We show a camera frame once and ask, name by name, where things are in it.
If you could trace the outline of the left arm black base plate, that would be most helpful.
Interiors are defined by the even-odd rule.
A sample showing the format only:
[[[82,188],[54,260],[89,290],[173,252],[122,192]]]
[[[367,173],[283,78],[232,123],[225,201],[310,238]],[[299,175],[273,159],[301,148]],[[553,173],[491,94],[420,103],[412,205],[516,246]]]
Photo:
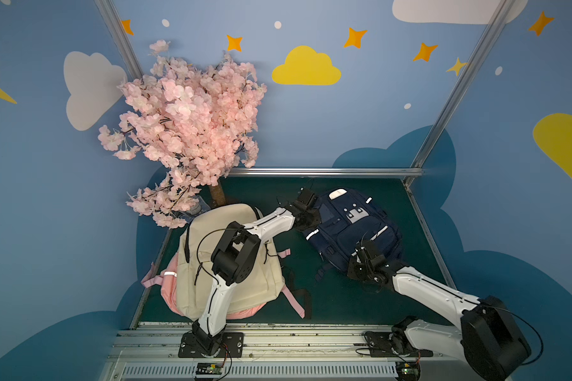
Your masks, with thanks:
[[[195,335],[189,331],[181,338],[177,353],[179,358],[241,358],[244,346],[244,333],[226,332],[216,338],[209,338],[204,332]]]

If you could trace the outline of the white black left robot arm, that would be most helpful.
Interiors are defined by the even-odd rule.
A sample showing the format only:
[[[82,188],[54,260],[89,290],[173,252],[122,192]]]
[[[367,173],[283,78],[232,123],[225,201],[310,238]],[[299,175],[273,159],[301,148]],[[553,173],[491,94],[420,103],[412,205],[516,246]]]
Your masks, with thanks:
[[[260,247],[275,236],[297,230],[316,228],[321,222],[315,207],[318,195],[308,188],[300,190],[298,198],[257,221],[240,224],[231,222],[211,254],[212,289],[201,317],[192,324],[197,344],[214,352],[223,343],[227,311],[233,293],[254,269]]]

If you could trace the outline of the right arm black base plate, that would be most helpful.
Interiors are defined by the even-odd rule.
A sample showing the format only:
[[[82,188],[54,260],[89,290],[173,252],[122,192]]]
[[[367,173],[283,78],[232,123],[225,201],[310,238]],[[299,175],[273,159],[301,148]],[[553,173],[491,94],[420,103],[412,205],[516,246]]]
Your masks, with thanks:
[[[366,331],[362,337],[366,343],[367,354],[371,357],[433,357],[434,353],[426,349],[414,349],[403,333]]]

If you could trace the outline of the pink backpack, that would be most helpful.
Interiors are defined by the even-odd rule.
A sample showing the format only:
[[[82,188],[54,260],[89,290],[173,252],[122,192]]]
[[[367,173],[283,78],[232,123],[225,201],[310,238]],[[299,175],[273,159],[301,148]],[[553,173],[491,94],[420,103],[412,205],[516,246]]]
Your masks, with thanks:
[[[240,320],[254,316],[267,303],[284,295],[297,314],[304,318],[306,311],[286,286],[281,270],[281,259],[291,252],[278,252],[273,243],[260,251],[254,270],[244,282],[238,285],[228,309],[229,320]],[[162,298],[175,314],[191,320],[203,313],[211,291],[212,280],[198,268],[198,261],[187,262],[184,251],[179,250],[170,260],[167,268],[157,276],[146,275],[142,285],[146,288],[158,285]]]

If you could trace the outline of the navy blue backpack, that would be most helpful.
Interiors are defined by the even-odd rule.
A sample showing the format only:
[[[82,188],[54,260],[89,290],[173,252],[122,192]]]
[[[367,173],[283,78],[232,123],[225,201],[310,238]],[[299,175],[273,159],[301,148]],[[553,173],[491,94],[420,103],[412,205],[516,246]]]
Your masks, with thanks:
[[[399,260],[403,259],[402,233],[372,197],[359,190],[337,188],[320,195],[315,207],[321,223],[302,234],[323,260],[315,275],[317,282],[332,268],[346,275],[349,259],[362,240],[372,240],[381,249],[399,240]]]

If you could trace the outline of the beige and navy backpack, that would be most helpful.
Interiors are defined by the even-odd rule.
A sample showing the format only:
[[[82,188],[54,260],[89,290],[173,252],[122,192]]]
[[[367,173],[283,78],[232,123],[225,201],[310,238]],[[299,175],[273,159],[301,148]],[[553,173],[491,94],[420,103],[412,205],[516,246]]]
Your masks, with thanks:
[[[194,218],[181,235],[175,258],[170,261],[162,287],[162,296],[170,309],[191,320],[203,313],[211,293],[213,278],[211,254],[231,222],[245,225],[262,217],[259,209],[233,204],[208,211]],[[249,276],[235,288],[228,309],[229,320],[249,318],[266,303],[275,300],[284,288],[281,263],[272,241],[262,246]]]

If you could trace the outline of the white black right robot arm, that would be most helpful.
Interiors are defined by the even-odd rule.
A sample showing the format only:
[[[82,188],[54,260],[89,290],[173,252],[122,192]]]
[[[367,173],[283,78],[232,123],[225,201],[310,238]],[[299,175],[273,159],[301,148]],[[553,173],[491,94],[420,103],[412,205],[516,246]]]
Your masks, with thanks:
[[[357,243],[348,276],[414,299],[449,322],[438,325],[408,316],[388,333],[367,331],[372,356],[419,357],[429,351],[467,363],[485,380],[505,380],[534,362],[519,317],[496,297],[457,291],[400,260],[389,260],[371,240]]]

